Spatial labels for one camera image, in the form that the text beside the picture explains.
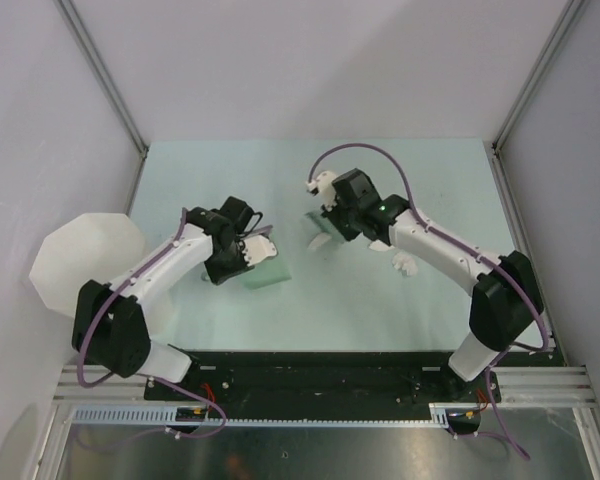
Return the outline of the green hand brush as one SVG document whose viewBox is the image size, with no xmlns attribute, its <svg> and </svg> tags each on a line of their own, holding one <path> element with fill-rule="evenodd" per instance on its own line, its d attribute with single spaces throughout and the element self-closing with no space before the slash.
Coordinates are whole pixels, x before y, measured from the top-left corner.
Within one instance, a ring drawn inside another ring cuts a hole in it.
<svg viewBox="0 0 600 480">
<path fill-rule="evenodd" d="M 329 239 L 335 238 L 337 231 L 334 229 L 331 221 L 322 216 L 321 211 L 313 210 L 305 213 L 303 215 L 303 222 L 310 240 L 324 235 Z"/>
</svg>

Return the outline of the green plastic dustpan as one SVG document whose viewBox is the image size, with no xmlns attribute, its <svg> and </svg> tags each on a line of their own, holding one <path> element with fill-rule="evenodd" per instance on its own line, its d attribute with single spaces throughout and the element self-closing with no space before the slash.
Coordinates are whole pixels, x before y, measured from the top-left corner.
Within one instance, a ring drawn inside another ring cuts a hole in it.
<svg viewBox="0 0 600 480">
<path fill-rule="evenodd" d="M 229 282 L 239 283 L 245 289 L 257 290 L 276 283 L 287 281 L 291 278 L 291 274 L 286 263 L 281 257 L 278 256 L 252 267 L 252 270 L 237 277 L 231 278 L 223 284 Z M 204 282 L 211 283 L 207 277 L 205 267 L 203 268 L 201 279 Z"/>
</svg>

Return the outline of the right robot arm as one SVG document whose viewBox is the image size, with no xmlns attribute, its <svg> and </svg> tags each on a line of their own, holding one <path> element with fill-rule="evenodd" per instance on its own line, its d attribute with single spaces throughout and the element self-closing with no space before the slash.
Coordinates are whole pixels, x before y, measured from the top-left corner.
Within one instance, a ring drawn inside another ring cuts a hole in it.
<svg viewBox="0 0 600 480">
<path fill-rule="evenodd" d="M 307 190 L 320 198 L 322 218 L 345 240 L 364 236 L 412 254 L 470 296 L 470 332 L 441 376 L 442 391 L 449 399 L 464 401 L 473 394 L 476 377 L 541 319 L 539 285 L 523 253 L 496 255 L 464 243 L 424 217 L 409 200 L 396 194 L 381 197 L 359 169 L 342 175 L 321 172 L 308 182 Z"/>
</svg>

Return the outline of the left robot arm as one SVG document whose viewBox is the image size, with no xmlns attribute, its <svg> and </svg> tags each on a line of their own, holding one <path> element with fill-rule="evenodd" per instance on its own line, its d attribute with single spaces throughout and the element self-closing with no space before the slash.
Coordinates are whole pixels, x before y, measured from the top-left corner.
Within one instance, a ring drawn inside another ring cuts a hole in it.
<svg viewBox="0 0 600 480">
<path fill-rule="evenodd" d="M 166 381 L 177 398 L 194 397 L 200 374 L 189 354 L 153 339 L 149 316 L 186 274 L 203 266 L 208 280 L 221 285 L 276 256 L 275 244 L 255 229 L 261 212 L 228 197 L 218 209 L 181 212 L 177 230 L 138 265 L 108 282 L 87 281 L 79 290 L 72 332 L 78 353 L 77 378 L 85 388 L 85 365 L 106 369 L 106 377 L 142 375 Z"/>
</svg>

